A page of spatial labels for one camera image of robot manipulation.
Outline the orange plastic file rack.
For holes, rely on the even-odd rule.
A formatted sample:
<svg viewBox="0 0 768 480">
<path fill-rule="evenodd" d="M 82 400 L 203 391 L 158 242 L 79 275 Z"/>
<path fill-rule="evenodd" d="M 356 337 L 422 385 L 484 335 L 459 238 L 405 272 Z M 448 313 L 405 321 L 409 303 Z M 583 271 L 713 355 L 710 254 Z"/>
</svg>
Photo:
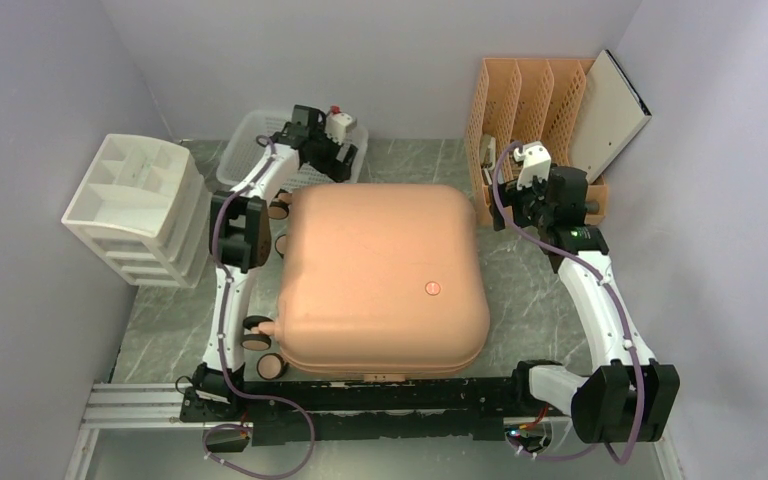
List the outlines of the orange plastic file rack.
<svg viewBox="0 0 768 480">
<path fill-rule="evenodd" d="M 540 141 L 559 165 L 571 164 L 568 148 L 593 58 L 484 58 L 479 68 L 464 137 L 477 223 L 490 226 L 489 163 L 482 139 L 502 150 L 513 141 Z"/>
</svg>

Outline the white plastic drawer organizer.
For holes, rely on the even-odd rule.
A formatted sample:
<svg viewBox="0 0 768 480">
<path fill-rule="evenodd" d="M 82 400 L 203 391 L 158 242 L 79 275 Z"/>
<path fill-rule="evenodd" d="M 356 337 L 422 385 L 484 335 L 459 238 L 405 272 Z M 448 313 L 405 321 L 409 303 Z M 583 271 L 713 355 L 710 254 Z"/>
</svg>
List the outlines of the white plastic drawer organizer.
<svg viewBox="0 0 768 480">
<path fill-rule="evenodd" d="M 130 285 L 194 288 L 208 260 L 210 199 L 187 148 L 109 134 L 61 222 Z"/>
</svg>

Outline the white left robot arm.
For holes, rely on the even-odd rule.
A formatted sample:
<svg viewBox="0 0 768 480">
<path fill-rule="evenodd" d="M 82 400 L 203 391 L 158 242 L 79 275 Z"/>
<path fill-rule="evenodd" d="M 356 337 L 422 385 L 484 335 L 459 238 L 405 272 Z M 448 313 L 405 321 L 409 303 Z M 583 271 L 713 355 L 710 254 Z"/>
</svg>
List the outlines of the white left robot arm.
<svg viewBox="0 0 768 480">
<path fill-rule="evenodd" d="M 272 251 L 269 209 L 281 204 L 284 183 L 305 165 L 334 182 L 348 181 L 358 152 L 348 139 L 356 126 L 356 118 L 336 106 L 323 111 L 297 105 L 280 130 L 257 136 L 261 156 L 250 172 L 212 197 L 213 335 L 190 390 L 219 419 L 235 419 L 245 409 L 246 351 L 267 350 L 272 343 L 260 327 L 264 318 L 248 314 L 256 276 Z"/>
</svg>

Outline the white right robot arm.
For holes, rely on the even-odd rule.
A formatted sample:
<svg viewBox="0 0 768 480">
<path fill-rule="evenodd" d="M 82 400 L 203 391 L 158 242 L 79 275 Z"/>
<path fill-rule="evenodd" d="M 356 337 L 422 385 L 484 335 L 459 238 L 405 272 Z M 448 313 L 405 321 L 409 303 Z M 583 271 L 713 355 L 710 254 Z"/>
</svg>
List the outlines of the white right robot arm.
<svg viewBox="0 0 768 480">
<path fill-rule="evenodd" d="M 548 164 L 525 167 L 502 182 L 487 174 L 496 230 L 511 228 L 540 247 L 573 301 L 585 332 L 592 371 L 574 374 L 531 361 L 509 389 L 512 407 L 532 415 L 547 404 L 567 416 L 589 450 L 606 448 L 620 465 L 640 443 L 662 438 L 680 387 L 672 364 L 657 360 L 634 325 L 614 278 L 607 242 L 586 223 L 589 184 L 583 171 Z"/>
</svg>

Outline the black suitcase wheel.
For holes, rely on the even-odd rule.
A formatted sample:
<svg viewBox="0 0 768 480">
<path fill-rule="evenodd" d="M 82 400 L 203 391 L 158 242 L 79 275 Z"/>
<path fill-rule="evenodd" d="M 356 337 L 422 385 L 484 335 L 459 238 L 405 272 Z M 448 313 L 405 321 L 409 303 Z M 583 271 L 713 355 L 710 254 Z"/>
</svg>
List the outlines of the black suitcase wheel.
<svg viewBox="0 0 768 480">
<path fill-rule="evenodd" d="M 273 220 L 284 220 L 289 216 L 292 194 L 280 192 L 269 204 L 268 216 Z"/>
<path fill-rule="evenodd" d="M 262 352 L 255 368 L 262 380 L 278 380 L 288 370 L 288 363 L 280 353 L 267 353 L 272 348 L 277 323 L 266 316 L 250 315 L 243 319 L 244 335 L 240 345 L 249 351 Z"/>
</svg>

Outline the white flat board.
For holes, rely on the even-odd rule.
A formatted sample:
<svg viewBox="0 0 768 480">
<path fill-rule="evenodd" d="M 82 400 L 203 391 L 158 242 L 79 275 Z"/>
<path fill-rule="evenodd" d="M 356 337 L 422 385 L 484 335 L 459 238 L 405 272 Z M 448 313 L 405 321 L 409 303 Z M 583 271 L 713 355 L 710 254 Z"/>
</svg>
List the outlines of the white flat board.
<svg viewBox="0 0 768 480">
<path fill-rule="evenodd" d="M 569 146 L 572 165 L 585 171 L 590 183 L 595 182 L 651 117 L 612 52 L 600 52 L 586 74 Z"/>
</svg>

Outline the pink hard-shell suitcase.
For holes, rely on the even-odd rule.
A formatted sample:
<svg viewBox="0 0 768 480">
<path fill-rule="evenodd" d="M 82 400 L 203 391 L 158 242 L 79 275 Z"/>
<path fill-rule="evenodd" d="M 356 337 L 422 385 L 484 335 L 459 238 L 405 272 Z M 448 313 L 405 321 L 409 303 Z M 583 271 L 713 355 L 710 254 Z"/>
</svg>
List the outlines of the pink hard-shell suitcase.
<svg viewBox="0 0 768 480">
<path fill-rule="evenodd" d="M 481 353 L 491 315 L 476 214 L 441 184 L 294 192 L 273 337 L 328 376 L 446 377 Z"/>
</svg>

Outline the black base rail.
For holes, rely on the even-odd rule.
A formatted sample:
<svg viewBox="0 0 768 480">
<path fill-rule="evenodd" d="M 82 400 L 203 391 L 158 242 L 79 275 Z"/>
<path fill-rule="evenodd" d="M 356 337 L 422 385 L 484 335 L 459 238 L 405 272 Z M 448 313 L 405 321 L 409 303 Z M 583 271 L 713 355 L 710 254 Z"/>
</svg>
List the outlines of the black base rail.
<svg viewBox="0 0 768 480">
<path fill-rule="evenodd" d="M 528 396 L 518 376 L 406 382 L 248 381 L 248 398 L 209 402 L 188 387 L 185 424 L 247 425 L 256 446 L 380 438 L 469 437 L 495 441 L 506 431 L 562 414 Z"/>
</svg>

